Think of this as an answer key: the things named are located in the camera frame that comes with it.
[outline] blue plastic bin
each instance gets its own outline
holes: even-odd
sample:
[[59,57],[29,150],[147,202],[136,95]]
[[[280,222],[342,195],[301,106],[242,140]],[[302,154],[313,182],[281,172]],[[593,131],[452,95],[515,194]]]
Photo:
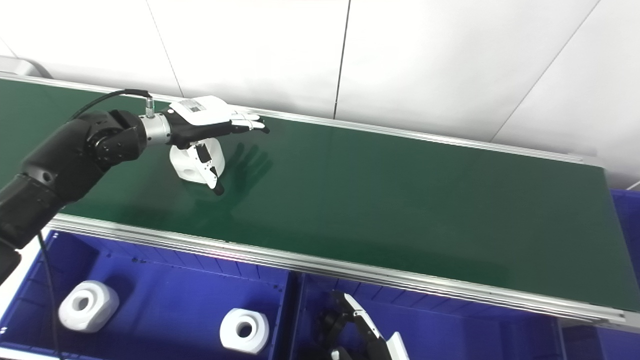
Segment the blue plastic bin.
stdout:
[[[302,275],[298,318],[290,358],[318,352],[317,319],[333,308],[331,290],[351,294],[368,312],[382,336],[399,331],[411,360],[563,360],[555,318],[412,291]],[[355,326],[339,338],[347,349],[364,349]]]
[[638,360],[640,334],[593,326],[564,331],[567,360]]
[[[104,282],[120,297],[117,312],[95,334],[70,331],[58,322],[66,358],[280,358],[276,344],[290,278],[286,270],[69,233],[52,233],[47,243],[58,304],[84,280]],[[220,343],[220,323],[234,307],[259,311],[269,320],[270,340],[257,356]],[[51,310],[38,258],[0,320],[0,347],[51,356]]]

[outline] label sticker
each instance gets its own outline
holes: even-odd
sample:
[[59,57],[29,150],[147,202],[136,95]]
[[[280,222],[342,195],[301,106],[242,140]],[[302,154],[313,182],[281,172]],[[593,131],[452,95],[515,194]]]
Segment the label sticker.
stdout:
[[191,113],[196,113],[198,111],[204,111],[207,109],[202,104],[193,99],[182,100],[181,102],[179,102],[179,104],[184,106]]

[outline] hole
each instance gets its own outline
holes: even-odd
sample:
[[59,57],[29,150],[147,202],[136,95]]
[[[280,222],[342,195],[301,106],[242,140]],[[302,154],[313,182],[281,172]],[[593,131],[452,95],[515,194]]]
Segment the hole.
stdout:
[[86,309],[87,305],[89,305],[88,297],[81,297],[74,301],[74,310],[81,311]]
[[236,329],[238,336],[240,336],[241,338],[246,338],[247,336],[251,335],[252,331],[253,331],[253,326],[251,326],[251,324],[248,322],[239,323]]

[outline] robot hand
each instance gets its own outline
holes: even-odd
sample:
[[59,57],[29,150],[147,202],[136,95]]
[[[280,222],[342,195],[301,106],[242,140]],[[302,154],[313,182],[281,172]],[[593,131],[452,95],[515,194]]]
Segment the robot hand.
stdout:
[[207,184],[216,195],[224,192],[218,178],[224,170],[225,160],[220,144],[214,138],[255,129],[269,133],[258,115],[234,111],[214,96],[173,102],[159,113],[147,111],[147,115],[140,118],[149,143],[175,146],[170,157],[179,176]]
[[[321,321],[323,325],[322,345],[329,350],[332,360],[352,360],[354,358],[409,360],[409,355],[406,353],[404,342],[399,332],[393,333],[389,340],[385,340],[369,314],[367,314],[367,311],[351,295],[341,291],[333,291],[332,297],[340,310],[338,313],[329,312],[325,314]],[[356,325],[358,333],[364,340],[367,349],[366,356],[362,354],[352,355],[345,348],[335,346],[338,335],[348,322]]]
[[149,145],[166,143],[186,150],[195,142],[254,129],[269,133],[258,115],[234,111],[215,96],[195,97],[169,104],[159,113],[140,117]]

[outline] white block with hole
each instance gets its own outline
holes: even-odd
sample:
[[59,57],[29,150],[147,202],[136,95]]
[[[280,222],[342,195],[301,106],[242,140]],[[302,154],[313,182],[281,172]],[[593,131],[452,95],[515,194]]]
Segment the white block with hole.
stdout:
[[58,316],[66,328],[97,332],[120,305],[118,294],[99,281],[87,280],[76,286],[60,304]]
[[[222,154],[220,142],[215,138],[205,139],[202,142],[209,150],[212,166],[216,169],[218,176],[222,175],[225,170],[225,157]],[[172,146],[169,151],[169,160],[181,179],[200,184],[207,183],[196,167],[195,161],[197,160],[189,156],[187,150],[180,150],[176,146]]]
[[267,316],[246,309],[231,309],[220,324],[220,342],[229,350],[256,355],[267,344]]

